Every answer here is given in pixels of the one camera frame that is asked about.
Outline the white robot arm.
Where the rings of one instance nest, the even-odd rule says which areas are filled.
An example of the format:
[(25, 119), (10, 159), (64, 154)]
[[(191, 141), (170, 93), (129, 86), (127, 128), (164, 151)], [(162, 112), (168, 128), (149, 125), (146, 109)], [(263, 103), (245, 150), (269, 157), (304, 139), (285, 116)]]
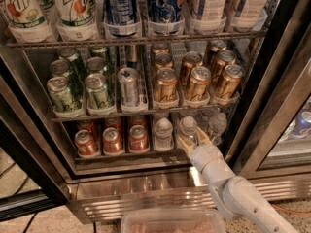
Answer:
[(193, 167), (204, 177), (217, 209), (224, 218), (250, 220), (262, 233), (298, 233), (247, 179), (237, 176), (208, 136), (197, 128), (176, 136)]

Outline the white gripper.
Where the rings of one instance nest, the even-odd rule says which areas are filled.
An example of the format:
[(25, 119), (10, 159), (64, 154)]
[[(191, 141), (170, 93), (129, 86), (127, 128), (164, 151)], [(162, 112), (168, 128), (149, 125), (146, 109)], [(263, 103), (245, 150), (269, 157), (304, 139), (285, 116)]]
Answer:
[(211, 144), (208, 135), (197, 128), (197, 139), (200, 146), (196, 147), (193, 141), (185, 141), (177, 137), (177, 145), (190, 158), (192, 165), (201, 173), (209, 185), (221, 186), (235, 176), (226, 164), (220, 150)]

